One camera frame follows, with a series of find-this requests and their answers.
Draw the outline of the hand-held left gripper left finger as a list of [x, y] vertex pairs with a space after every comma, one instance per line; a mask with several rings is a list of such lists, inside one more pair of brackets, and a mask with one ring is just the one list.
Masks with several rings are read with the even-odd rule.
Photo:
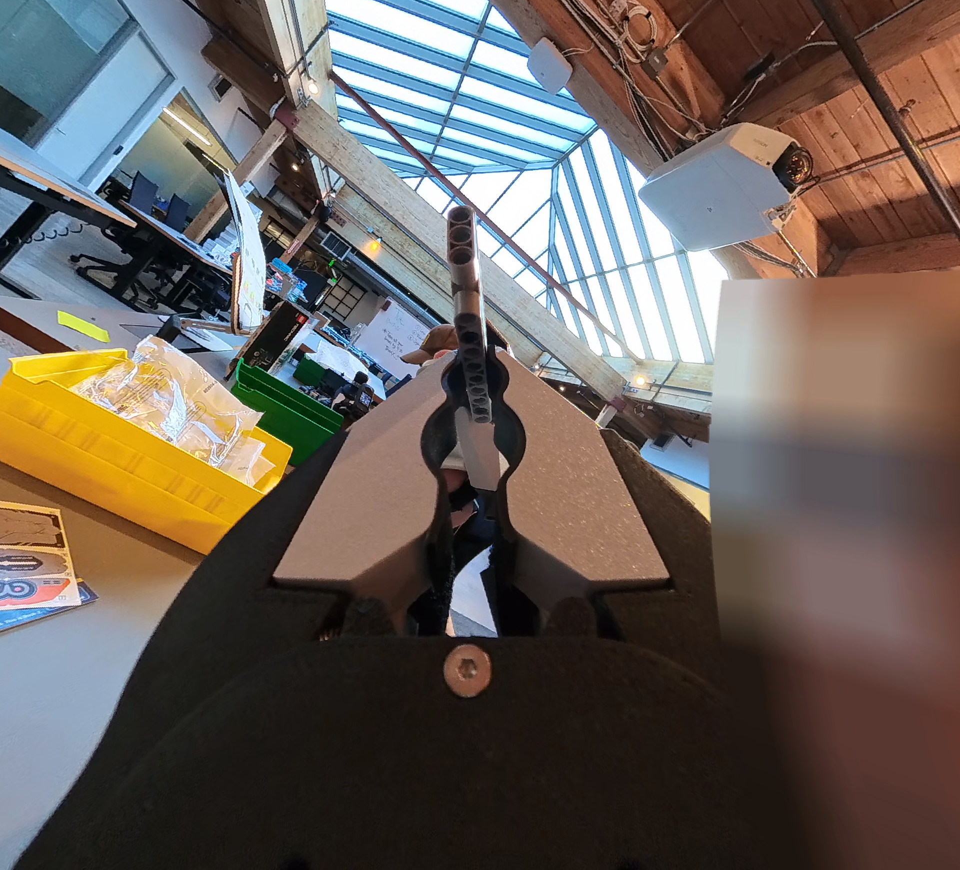
[[451, 582], [450, 503], [423, 435], [448, 407], [449, 353], [355, 423], [273, 571], [281, 586], [381, 601], [394, 628], [426, 591]]

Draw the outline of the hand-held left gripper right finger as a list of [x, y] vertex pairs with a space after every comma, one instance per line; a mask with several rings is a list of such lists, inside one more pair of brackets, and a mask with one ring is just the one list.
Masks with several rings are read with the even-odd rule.
[[487, 363], [497, 535], [489, 555], [499, 636], [534, 636], [587, 600], [601, 636], [625, 636], [606, 597], [664, 588], [669, 573], [600, 429], [505, 350]]

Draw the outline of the grey perforated building beam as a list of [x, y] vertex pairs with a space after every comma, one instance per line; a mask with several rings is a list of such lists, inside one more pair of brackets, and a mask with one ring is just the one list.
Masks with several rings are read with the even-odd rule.
[[474, 210], [457, 205], [447, 216], [446, 259], [458, 341], [448, 372], [458, 445], [471, 484], [493, 492], [501, 477], [488, 384], [488, 340]]

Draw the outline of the wooden top office desk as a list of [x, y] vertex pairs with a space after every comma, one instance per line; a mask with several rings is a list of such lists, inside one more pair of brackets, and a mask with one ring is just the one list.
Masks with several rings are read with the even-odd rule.
[[176, 260], [178, 262], [190, 259], [193, 260], [195, 266], [203, 265], [215, 274], [222, 276], [224, 280], [233, 280], [232, 269], [211, 259], [197, 243], [188, 239], [183, 233], [162, 224], [151, 215], [135, 208], [126, 201], [120, 201], [118, 205], [121, 210], [126, 211], [127, 215], [133, 216], [134, 223], [137, 226], [150, 228], [152, 237], [147, 242], [143, 252], [122, 265], [120, 271], [116, 274], [114, 286], [108, 290], [116, 299], [124, 296], [126, 289], [137, 282], [138, 276], [152, 269], [162, 249], [169, 245], [173, 245], [185, 253], [185, 255], [177, 256]]
[[98, 228], [108, 227], [111, 223], [128, 227], [136, 225], [133, 219], [5, 131], [1, 132], [1, 186], [30, 201], [27, 209], [2, 235], [2, 269], [55, 212]]

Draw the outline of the small clear plastic parts bag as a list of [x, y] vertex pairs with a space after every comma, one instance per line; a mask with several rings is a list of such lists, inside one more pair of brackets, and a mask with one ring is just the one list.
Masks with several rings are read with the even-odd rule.
[[213, 447], [208, 463], [252, 487], [276, 468], [276, 464], [264, 452], [264, 442], [252, 435], [241, 434], [228, 444]]

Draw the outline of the whiteboard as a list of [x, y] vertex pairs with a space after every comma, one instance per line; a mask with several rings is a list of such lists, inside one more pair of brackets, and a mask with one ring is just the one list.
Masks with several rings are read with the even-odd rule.
[[419, 365], [402, 362], [402, 356], [416, 351], [432, 328], [410, 315], [397, 301], [389, 301], [361, 332], [354, 347], [366, 353], [384, 371], [401, 380], [416, 376]]

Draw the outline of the black product box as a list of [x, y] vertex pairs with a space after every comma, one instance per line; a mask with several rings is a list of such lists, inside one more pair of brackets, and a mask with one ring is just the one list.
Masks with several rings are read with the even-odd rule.
[[292, 343], [303, 340], [304, 326], [312, 323], [312, 315], [288, 300], [280, 300], [241, 349], [238, 358], [248, 367], [270, 371], [279, 365], [283, 353]]

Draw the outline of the large clear plastic parts bag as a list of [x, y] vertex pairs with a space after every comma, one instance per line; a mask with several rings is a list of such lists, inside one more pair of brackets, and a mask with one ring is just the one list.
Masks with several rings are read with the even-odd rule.
[[72, 390], [208, 465], [213, 447], [251, 435], [261, 417], [157, 336]]

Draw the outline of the yellow plastic bin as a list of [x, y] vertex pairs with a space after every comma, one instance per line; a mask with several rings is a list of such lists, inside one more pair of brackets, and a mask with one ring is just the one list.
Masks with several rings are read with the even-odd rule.
[[124, 348], [12, 358], [2, 462], [206, 554], [282, 480], [292, 448], [254, 428], [272, 467], [251, 487], [74, 393], [127, 358]]

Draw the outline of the small instruction sheet on stand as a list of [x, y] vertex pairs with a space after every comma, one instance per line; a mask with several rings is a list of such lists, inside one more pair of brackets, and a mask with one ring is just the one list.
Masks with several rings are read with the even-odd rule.
[[267, 261], [258, 229], [258, 216], [248, 203], [232, 172], [224, 175], [238, 248], [232, 262], [230, 325], [234, 335], [256, 331], [263, 318]]

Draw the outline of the blue instruction booklet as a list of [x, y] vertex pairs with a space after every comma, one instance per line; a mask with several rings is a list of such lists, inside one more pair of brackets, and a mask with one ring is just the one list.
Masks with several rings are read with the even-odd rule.
[[54, 607], [29, 609], [1, 609], [1, 632], [41, 620], [47, 616], [78, 609], [79, 606], [97, 601], [98, 595], [90, 589], [84, 580], [79, 580], [78, 598], [79, 601], [76, 605], [57, 605]]

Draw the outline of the yellow sticky note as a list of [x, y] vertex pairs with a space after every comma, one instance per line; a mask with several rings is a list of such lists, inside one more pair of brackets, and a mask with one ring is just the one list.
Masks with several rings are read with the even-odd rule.
[[64, 310], [59, 310], [56, 313], [56, 321], [59, 325], [99, 343], [108, 344], [112, 339], [109, 332], [95, 322], [75, 316]]

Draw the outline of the white ceiling projector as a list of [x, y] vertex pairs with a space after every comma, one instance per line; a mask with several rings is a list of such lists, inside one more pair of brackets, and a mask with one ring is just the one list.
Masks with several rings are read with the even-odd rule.
[[790, 135], [739, 123], [658, 167], [638, 198], [683, 249], [715, 250], [782, 230], [812, 175]]

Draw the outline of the black ceiling pipe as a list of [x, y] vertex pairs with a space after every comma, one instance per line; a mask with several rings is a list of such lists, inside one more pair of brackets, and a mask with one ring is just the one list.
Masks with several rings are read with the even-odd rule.
[[906, 123], [895, 109], [894, 104], [883, 88], [880, 80], [870, 67], [854, 34], [850, 31], [843, 16], [838, 12], [834, 0], [810, 0], [822, 21], [832, 33], [839, 50], [854, 71], [860, 84], [864, 86], [870, 100], [890, 132], [894, 135], [924, 188], [930, 195], [942, 216], [956, 236], [959, 235], [959, 214], [953, 198], [935, 175], [921, 148], [910, 135]]

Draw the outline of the white wireless access point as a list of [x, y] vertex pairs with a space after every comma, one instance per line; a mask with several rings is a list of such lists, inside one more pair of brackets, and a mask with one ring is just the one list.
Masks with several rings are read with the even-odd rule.
[[573, 66], [564, 53], [549, 39], [541, 38], [530, 50], [527, 68], [534, 80], [551, 95], [568, 88]]

